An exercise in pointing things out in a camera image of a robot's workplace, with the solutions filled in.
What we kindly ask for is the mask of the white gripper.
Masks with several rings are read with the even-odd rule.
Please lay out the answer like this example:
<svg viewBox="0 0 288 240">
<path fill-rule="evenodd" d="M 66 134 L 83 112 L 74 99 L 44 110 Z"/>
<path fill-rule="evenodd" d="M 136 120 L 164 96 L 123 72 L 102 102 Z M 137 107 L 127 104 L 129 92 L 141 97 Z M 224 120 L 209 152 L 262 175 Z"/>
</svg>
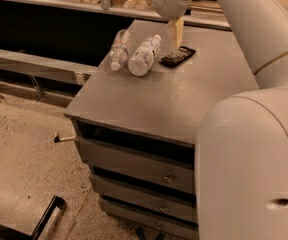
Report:
<svg viewBox="0 0 288 240">
<path fill-rule="evenodd" d="M 143 10 L 154 8 L 163 19 L 170 20 L 166 27 L 167 33 L 173 48 L 178 49 L 182 44 L 184 31 L 184 18 L 182 15 L 190 2 L 191 0 L 127 0 L 123 7 Z"/>
</svg>

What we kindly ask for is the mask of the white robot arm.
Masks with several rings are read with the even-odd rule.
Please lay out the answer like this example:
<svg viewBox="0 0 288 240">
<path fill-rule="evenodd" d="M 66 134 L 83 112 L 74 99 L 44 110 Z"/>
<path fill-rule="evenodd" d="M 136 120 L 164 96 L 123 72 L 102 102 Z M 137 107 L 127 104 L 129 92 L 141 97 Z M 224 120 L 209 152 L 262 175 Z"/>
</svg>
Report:
<svg viewBox="0 0 288 240">
<path fill-rule="evenodd" d="M 165 20 L 192 0 L 148 0 Z M 277 0 L 217 0 L 258 84 L 201 122 L 199 240 L 288 240 L 288 12 Z"/>
</svg>

